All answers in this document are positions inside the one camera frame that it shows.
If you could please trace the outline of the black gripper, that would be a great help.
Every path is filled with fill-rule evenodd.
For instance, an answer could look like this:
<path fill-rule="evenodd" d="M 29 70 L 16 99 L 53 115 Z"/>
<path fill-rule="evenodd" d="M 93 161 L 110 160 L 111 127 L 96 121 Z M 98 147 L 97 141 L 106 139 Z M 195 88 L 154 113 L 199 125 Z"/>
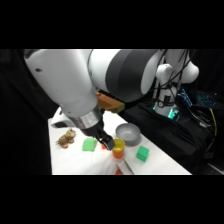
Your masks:
<path fill-rule="evenodd" d="M 105 149 L 111 151 L 115 147 L 114 139 L 111 136 L 108 137 L 107 133 L 104 131 L 104 122 L 102 120 L 94 126 L 85 129 L 84 133 L 87 136 L 92 136 L 99 140 Z"/>

